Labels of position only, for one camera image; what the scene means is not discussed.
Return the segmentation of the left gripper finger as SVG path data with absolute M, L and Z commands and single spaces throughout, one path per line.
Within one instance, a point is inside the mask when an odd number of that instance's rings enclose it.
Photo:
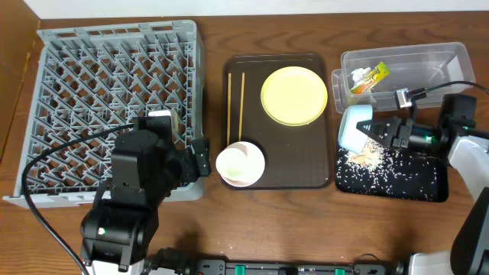
M 192 148 L 195 153 L 208 153 L 209 147 L 209 139 L 206 137 L 195 138 L 194 140 L 192 140 Z
M 198 180 L 201 177 L 209 177 L 212 172 L 209 155 L 206 152 L 195 153 L 194 159 L 194 180 Z

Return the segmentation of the light blue bowl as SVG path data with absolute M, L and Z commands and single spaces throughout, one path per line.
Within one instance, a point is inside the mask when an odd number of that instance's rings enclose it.
M 339 146 L 354 154 L 360 154 L 368 136 L 357 129 L 357 123 L 370 121 L 372 117 L 373 108 L 371 105 L 351 105 L 347 107 L 338 130 Z

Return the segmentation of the small white cup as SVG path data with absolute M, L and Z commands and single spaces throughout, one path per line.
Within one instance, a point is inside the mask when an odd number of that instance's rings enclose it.
M 244 178 L 248 158 L 237 148 L 226 148 L 217 156 L 215 165 L 221 176 L 239 181 Z

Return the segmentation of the green snack wrapper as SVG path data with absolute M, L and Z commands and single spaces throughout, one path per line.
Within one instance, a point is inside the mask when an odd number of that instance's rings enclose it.
M 369 92 L 374 86 L 389 75 L 390 70 L 387 65 L 384 62 L 380 62 L 375 68 L 371 69 L 371 72 L 363 78 L 362 82 L 350 88 L 350 92 L 355 95 Z

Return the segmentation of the white tissue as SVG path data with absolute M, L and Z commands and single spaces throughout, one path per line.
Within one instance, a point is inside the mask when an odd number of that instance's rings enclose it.
M 358 85 L 359 83 L 362 82 L 363 78 L 371 72 L 370 67 L 366 68 L 358 68 L 356 70 L 353 70 L 351 72 L 351 79 L 354 83 L 354 86 Z

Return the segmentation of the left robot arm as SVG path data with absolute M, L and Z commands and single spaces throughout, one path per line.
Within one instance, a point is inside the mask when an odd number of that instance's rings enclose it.
M 181 184 L 210 175 L 209 140 L 178 150 L 169 131 L 135 130 L 116 139 L 111 163 L 112 177 L 81 224 L 81 258 L 86 267 L 104 261 L 126 273 L 146 258 L 162 201 Z

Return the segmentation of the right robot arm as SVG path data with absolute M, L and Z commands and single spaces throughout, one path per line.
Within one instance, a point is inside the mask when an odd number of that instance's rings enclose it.
M 474 200 L 452 248 L 413 254 L 404 274 L 488 275 L 488 133 L 475 129 L 476 105 L 472 96 L 445 95 L 436 128 L 417 130 L 412 120 L 396 117 L 353 123 L 355 130 L 387 148 L 445 157 Z

